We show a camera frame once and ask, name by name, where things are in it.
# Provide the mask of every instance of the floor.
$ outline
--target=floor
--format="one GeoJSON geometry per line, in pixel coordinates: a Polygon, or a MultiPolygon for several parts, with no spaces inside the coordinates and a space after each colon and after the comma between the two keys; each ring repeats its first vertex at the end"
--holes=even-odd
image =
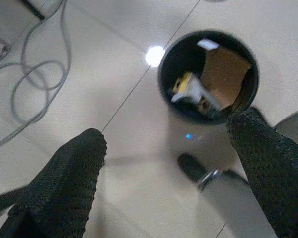
{"type": "MultiPolygon", "coordinates": [[[[49,14],[56,1],[33,2],[49,14]]],[[[248,187],[225,180],[199,193],[182,174],[176,158],[187,151],[208,169],[231,167],[245,176],[224,125],[192,124],[169,110],[157,68],[145,55],[192,31],[232,33],[257,59],[253,105],[275,125],[298,110],[298,0],[69,0],[65,21],[70,74],[45,117],[0,148],[0,193],[29,183],[57,148],[94,127],[105,135],[108,151],[85,238],[273,238],[248,187]]],[[[34,33],[29,62],[64,61],[58,22],[59,14],[34,33]]],[[[12,45],[2,63],[19,61],[22,40],[35,23],[16,1],[0,0],[0,35],[12,45]]],[[[49,83],[59,80],[57,68],[47,72],[49,83]]],[[[0,73],[0,139],[18,126],[9,97],[20,75],[18,68],[0,73]]],[[[43,101],[26,83],[17,92],[23,118],[43,101]]]]}

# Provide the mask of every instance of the black trash can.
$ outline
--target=black trash can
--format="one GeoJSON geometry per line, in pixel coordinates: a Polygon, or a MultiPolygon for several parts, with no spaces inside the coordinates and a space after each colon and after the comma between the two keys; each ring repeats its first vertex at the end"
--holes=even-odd
{"type": "Polygon", "coordinates": [[[246,110],[251,105],[258,88],[259,72],[254,56],[240,40],[227,33],[207,30],[188,34],[166,50],[158,70],[158,83],[164,99],[178,115],[201,124],[220,124],[226,122],[233,111],[246,110]],[[198,112],[194,105],[172,103],[172,95],[168,93],[170,88],[173,88],[177,78],[185,72],[189,71],[201,75],[205,62],[205,50],[197,46],[197,43],[203,38],[208,38],[237,52],[252,65],[252,68],[245,75],[241,92],[234,104],[212,119],[198,112]]]}

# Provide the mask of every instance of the trash can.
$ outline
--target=trash can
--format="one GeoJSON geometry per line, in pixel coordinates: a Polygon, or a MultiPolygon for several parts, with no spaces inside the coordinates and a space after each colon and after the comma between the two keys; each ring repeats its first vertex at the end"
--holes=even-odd
{"type": "Polygon", "coordinates": [[[224,123],[232,112],[246,110],[255,98],[258,83],[258,67],[250,50],[234,36],[213,30],[194,32],[177,40],[166,50],[158,70],[158,84],[165,101],[176,114],[201,124],[224,123]],[[170,88],[173,88],[176,80],[185,72],[189,71],[196,75],[202,74],[206,51],[197,43],[203,38],[212,40],[238,53],[252,65],[242,81],[241,91],[233,105],[222,110],[215,118],[203,115],[194,105],[172,103],[172,95],[168,92],[170,88]]]}

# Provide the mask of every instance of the tile floor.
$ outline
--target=tile floor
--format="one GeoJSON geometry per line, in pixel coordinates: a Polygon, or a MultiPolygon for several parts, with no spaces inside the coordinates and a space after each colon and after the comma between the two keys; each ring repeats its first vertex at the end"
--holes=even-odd
{"type": "MultiPolygon", "coordinates": [[[[45,14],[56,3],[33,2],[45,14]]],[[[236,35],[259,64],[254,105],[274,125],[298,110],[298,1],[70,0],[65,20],[70,74],[45,117],[0,148],[0,193],[29,183],[58,147],[95,127],[103,131],[108,152],[85,238],[273,238],[249,188],[218,181],[200,194],[182,174],[176,158],[187,151],[207,168],[233,167],[245,176],[224,125],[191,124],[168,109],[157,68],[146,64],[145,54],[195,30],[236,35]]],[[[64,61],[58,22],[56,15],[35,32],[29,62],[64,61]]],[[[0,34],[12,44],[2,63],[19,60],[21,41],[35,23],[16,1],[0,1],[0,34]],[[11,14],[2,17],[5,12],[11,14]]],[[[47,72],[51,84],[58,80],[58,69],[47,72]]],[[[18,126],[9,96],[20,74],[0,73],[0,138],[18,126]]],[[[16,100],[20,115],[29,118],[43,99],[23,84],[16,100]]]]}

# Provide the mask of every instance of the cable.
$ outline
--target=cable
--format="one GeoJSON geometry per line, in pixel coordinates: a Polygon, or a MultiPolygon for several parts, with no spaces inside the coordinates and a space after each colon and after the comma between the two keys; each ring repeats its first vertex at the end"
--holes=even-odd
{"type": "Polygon", "coordinates": [[[67,39],[67,36],[66,36],[66,27],[65,27],[65,24],[64,24],[64,13],[65,13],[66,4],[67,4],[67,0],[61,0],[60,3],[58,4],[57,8],[53,11],[53,13],[50,16],[48,16],[43,21],[37,23],[34,27],[31,28],[31,30],[26,35],[24,43],[23,43],[22,53],[21,53],[21,63],[9,63],[9,64],[6,64],[6,65],[3,65],[3,66],[0,67],[0,71],[1,71],[5,68],[8,68],[8,67],[20,66],[22,68],[22,71],[23,71],[23,74],[24,74],[18,80],[16,85],[14,86],[14,89],[11,93],[11,98],[10,98],[10,106],[11,106],[12,114],[18,122],[22,123],[22,125],[19,126],[12,133],[7,135],[4,139],[0,140],[0,147],[5,145],[9,141],[11,141],[13,138],[15,138],[19,133],[21,133],[29,125],[38,122],[40,119],[42,119],[44,117],[45,113],[48,110],[48,107],[53,102],[53,100],[55,99],[57,94],[59,93],[60,89],[62,88],[62,86],[63,86],[63,84],[64,84],[64,82],[65,82],[65,80],[66,80],[66,78],[69,74],[71,64],[72,64],[72,57],[71,57],[71,46],[70,46],[70,43],[69,43],[69,41],[67,39]],[[39,63],[35,66],[28,66],[26,64],[26,48],[28,46],[29,39],[30,39],[33,31],[35,31],[39,26],[41,26],[46,21],[48,21],[52,16],[54,16],[60,8],[62,8],[61,19],[60,19],[60,27],[61,27],[62,39],[63,39],[65,49],[66,49],[67,65],[64,66],[61,62],[59,62],[57,60],[47,60],[47,61],[41,62],[41,63],[39,63]],[[48,83],[47,83],[46,79],[37,70],[38,68],[40,68],[44,65],[48,65],[48,64],[54,64],[54,65],[58,66],[62,71],[61,80],[56,85],[54,85],[52,87],[48,87],[48,83]],[[33,79],[30,77],[31,73],[35,73],[36,75],[39,76],[39,78],[41,79],[41,82],[43,83],[43,86],[40,86],[40,85],[38,85],[37,83],[35,83],[33,81],[33,79]],[[45,91],[45,105],[44,105],[44,107],[35,116],[33,116],[32,118],[30,118],[27,121],[23,120],[18,115],[17,110],[15,108],[15,94],[16,94],[16,91],[17,91],[18,87],[20,86],[21,82],[25,79],[27,79],[33,87],[45,91]],[[55,90],[55,91],[52,94],[52,96],[50,97],[49,94],[50,94],[50,91],[52,91],[52,90],[55,90]]]}

